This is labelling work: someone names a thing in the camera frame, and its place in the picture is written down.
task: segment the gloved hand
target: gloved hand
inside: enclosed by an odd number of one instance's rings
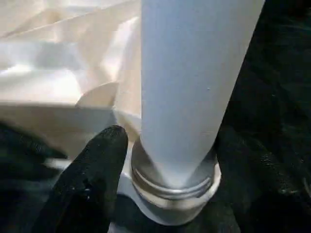
[[[107,232],[127,145],[120,126],[94,137],[58,179],[32,232]]]

